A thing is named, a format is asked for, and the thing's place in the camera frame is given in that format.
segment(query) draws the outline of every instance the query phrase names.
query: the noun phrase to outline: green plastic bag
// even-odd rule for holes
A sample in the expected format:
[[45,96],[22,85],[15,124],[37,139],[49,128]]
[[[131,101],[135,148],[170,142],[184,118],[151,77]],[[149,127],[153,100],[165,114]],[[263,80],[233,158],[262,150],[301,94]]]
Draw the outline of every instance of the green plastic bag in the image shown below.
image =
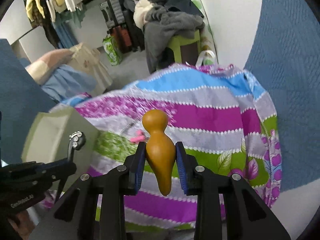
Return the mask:
[[108,34],[102,43],[111,65],[119,65],[122,61],[122,53],[118,48],[115,38]]

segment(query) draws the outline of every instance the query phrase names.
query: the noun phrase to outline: floor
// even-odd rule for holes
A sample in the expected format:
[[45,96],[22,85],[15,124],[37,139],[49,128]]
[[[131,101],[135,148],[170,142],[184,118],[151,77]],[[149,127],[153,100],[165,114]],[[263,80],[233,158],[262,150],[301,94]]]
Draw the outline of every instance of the floor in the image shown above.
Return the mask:
[[147,78],[150,75],[145,51],[126,53],[120,65],[112,66],[103,47],[98,50],[101,53],[100,60],[108,68],[108,73],[113,80],[109,91],[121,89],[133,81]]

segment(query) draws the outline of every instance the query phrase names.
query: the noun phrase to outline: bedsheet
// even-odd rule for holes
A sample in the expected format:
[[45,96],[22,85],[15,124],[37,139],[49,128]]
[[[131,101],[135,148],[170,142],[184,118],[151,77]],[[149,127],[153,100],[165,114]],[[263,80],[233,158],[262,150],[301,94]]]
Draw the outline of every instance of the bedsheet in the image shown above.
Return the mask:
[[[255,77],[233,65],[173,64],[122,90],[89,99],[76,110],[102,130],[91,167],[92,176],[107,173],[134,154],[129,138],[144,130],[141,118],[157,108],[169,116],[166,134],[182,141],[186,152],[215,173],[239,173],[271,206],[279,196],[281,151],[276,130],[276,110]],[[195,196],[185,196],[178,171],[172,173],[172,191],[163,197],[156,177],[146,165],[137,196],[125,196],[128,229],[192,228],[196,219]],[[224,217],[223,198],[220,197]],[[99,219],[101,198],[98,201]]]

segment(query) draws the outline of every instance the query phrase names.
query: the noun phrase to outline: silver screw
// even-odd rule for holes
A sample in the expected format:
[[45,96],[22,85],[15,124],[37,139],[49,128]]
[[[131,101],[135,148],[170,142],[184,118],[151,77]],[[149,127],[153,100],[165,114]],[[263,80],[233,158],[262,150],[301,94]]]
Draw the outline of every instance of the silver screw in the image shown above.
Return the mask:
[[203,172],[204,171],[204,166],[201,166],[201,165],[196,166],[196,171]]
[[87,179],[89,179],[89,178],[90,178],[90,175],[87,174],[87,173],[84,173],[84,174],[82,174],[82,175],[80,176],[80,179],[81,179],[81,180],[87,180]]
[[234,174],[232,174],[232,178],[233,178],[234,180],[240,180],[240,179],[241,179],[241,176],[240,176],[238,173],[234,173]]
[[117,167],[117,170],[118,171],[125,171],[127,169],[127,167],[125,166],[125,165],[119,165],[118,167]]

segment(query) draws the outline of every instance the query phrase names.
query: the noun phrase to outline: gourd-shaped object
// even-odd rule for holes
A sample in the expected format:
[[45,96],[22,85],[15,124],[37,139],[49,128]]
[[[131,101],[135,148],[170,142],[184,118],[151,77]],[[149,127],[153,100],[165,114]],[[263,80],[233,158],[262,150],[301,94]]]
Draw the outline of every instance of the gourd-shaped object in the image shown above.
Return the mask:
[[150,110],[144,114],[142,125],[150,134],[146,146],[146,159],[156,175],[161,194],[167,196],[171,191],[171,175],[176,160],[176,148],[164,133],[168,125],[168,116],[161,110]]

